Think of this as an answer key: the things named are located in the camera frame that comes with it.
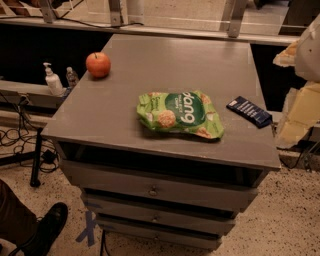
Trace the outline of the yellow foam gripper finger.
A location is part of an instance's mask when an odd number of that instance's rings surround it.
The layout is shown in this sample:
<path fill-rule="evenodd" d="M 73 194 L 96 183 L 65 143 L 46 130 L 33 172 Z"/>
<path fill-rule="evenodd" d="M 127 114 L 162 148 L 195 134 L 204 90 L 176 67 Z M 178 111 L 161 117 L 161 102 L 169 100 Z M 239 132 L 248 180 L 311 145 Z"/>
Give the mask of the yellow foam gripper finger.
<path fill-rule="evenodd" d="M 276 146 L 288 149 L 296 145 L 319 120 L 320 84 L 307 82 L 300 89 L 291 88 L 277 125 Z"/>

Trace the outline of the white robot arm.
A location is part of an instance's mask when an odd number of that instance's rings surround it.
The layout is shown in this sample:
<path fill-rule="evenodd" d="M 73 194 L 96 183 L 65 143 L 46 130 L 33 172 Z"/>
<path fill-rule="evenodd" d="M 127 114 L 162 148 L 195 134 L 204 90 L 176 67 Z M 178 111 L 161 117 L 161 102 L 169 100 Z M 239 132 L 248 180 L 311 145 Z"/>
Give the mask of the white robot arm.
<path fill-rule="evenodd" d="M 285 98 L 276 130 L 276 146 L 282 149 L 296 145 L 320 120 L 320 15 L 291 43 L 273 63 L 280 67 L 293 67 L 305 85 L 291 88 Z"/>

